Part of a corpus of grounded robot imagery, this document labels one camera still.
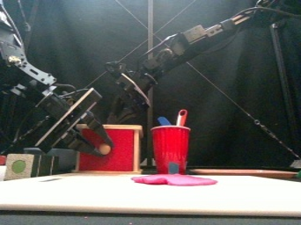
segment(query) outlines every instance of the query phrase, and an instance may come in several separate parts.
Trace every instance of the pink towel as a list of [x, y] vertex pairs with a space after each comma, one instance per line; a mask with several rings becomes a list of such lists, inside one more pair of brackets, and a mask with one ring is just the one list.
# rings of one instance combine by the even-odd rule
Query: pink towel
[[146, 185], [177, 185], [177, 186], [194, 186], [194, 185], [214, 185], [218, 181], [210, 178], [198, 178], [190, 175], [181, 174], [155, 174], [131, 178], [134, 182]]

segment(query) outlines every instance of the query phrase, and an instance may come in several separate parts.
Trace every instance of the red block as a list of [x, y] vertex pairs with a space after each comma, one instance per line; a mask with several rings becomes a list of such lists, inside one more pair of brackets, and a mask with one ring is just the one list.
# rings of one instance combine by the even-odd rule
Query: red block
[[[103, 126], [114, 148], [106, 156], [79, 153], [78, 171], [140, 171], [140, 126]], [[104, 143], [102, 137], [86, 126], [82, 126], [82, 134], [94, 146]]]

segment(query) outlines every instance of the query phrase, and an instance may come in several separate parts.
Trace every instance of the red cup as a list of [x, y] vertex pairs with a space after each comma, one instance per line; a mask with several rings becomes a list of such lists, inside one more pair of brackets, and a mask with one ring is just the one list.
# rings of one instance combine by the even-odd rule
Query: red cup
[[159, 126], [151, 129], [157, 172], [186, 173], [190, 128]]

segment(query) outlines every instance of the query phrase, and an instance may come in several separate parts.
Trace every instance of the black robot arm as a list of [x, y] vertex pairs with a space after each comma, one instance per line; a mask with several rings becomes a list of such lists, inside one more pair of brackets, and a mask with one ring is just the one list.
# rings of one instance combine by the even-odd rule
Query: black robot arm
[[147, 91], [182, 63], [211, 49], [222, 47], [242, 29], [249, 29], [254, 25], [269, 26], [286, 17], [301, 18], [300, 14], [301, 2], [297, 0], [260, 0], [253, 8], [245, 9], [217, 25], [209, 28], [197, 25], [183, 33], [167, 37], [142, 56], [150, 53], [155, 55], [143, 61], [138, 71], [127, 70], [123, 63], [108, 62], [107, 71], [123, 88], [123, 94], [116, 97], [112, 104], [108, 123], [123, 123], [148, 108]]
[[78, 123], [87, 124], [107, 145], [112, 147], [111, 138], [102, 123], [91, 113], [102, 96], [94, 88], [64, 92], [64, 95], [55, 93], [56, 79], [27, 61], [21, 37], [1, 2], [0, 53], [0, 92], [15, 94], [31, 101], [35, 108], [43, 109], [45, 112], [48, 121], [47, 129], [43, 131], [41, 126], [35, 126], [35, 138], [27, 143], [31, 146], [24, 146], [17, 138], [11, 147], [37, 147], [47, 152], [62, 142], [70, 149], [100, 156], [102, 150], [83, 138], [76, 125]]

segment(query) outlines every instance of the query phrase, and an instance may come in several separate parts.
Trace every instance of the blue marker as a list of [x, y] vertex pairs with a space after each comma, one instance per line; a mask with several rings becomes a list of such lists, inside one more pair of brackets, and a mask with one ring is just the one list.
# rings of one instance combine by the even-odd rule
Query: blue marker
[[161, 123], [162, 126], [170, 126], [171, 125], [169, 120], [162, 116], [159, 116], [158, 122]]

